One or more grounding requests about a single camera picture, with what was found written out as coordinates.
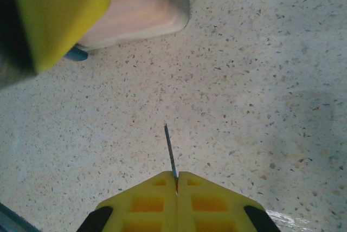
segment speckled floor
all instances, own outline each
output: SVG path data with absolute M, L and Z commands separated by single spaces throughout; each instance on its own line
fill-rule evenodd
M 347 0 L 191 0 L 177 33 L 0 92 L 2 203 L 75 231 L 164 170 L 259 201 L 282 231 L 347 230 Z

